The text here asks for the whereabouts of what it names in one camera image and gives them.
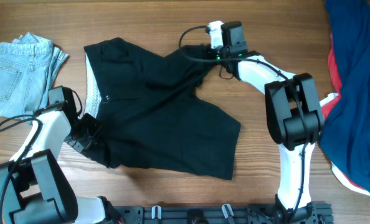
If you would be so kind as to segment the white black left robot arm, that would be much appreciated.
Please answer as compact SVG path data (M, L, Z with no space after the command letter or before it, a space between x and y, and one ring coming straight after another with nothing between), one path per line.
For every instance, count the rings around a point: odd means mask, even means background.
M75 195L57 163L64 143L85 152L101 124L88 113L80 116L78 94L58 86L49 90L48 106L33 115L12 117L14 125L32 122L19 151L0 164L0 223L123 223L123 217L102 196Z

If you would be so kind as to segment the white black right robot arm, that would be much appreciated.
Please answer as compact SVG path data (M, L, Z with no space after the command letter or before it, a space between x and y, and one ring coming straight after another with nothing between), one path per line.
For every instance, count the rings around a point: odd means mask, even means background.
M306 221L314 215L309 193L311 155L324 126L313 77L283 71L258 52L250 52L239 21L210 22L206 32L217 61L265 96L268 131L280 151L273 219L276 223Z

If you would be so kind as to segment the black shorts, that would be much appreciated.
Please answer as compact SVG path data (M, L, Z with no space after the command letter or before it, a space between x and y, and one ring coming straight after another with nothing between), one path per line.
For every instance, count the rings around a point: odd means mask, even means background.
M167 56L121 38L84 48L101 101L100 134L85 156L108 168L155 168L230 180L240 123L199 99L213 68L203 45Z

